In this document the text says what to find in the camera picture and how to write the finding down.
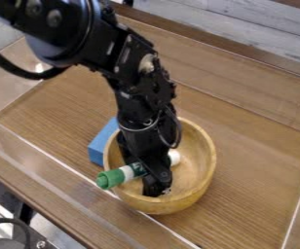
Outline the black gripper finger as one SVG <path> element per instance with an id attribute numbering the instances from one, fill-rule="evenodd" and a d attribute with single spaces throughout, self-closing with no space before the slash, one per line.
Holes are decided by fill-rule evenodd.
<path id="1" fill-rule="evenodd" d="M 150 197 L 158 197 L 165 193 L 165 190 L 172 187 L 173 175 L 166 172 L 166 177 L 160 181 L 150 173 L 142 177 L 143 190 L 142 194 Z"/>

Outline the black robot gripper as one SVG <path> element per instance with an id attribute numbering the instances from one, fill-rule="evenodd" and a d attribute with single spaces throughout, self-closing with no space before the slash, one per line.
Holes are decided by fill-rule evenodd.
<path id="1" fill-rule="evenodd" d="M 172 173 L 169 149 L 181 141 L 177 120 L 176 83 L 154 50 L 126 48 L 110 80 L 118 103 L 118 145 L 126 164 L 141 162 L 164 179 Z"/>

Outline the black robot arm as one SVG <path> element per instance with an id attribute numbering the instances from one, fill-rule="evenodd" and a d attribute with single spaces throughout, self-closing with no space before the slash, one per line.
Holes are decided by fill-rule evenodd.
<path id="1" fill-rule="evenodd" d="M 182 128 L 173 99 L 176 83 L 153 43 L 119 23 L 107 0 L 0 0 L 0 21 L 22 31 L 51 68 L 23 70 L 0 54 L 0 67 L 30 80 L 49 80 L 75 65 L 102 74 L 118 104 L 118 144 L 127 163 L 139 162 L 145 196 L 173 185 L 169 150 Z"/>

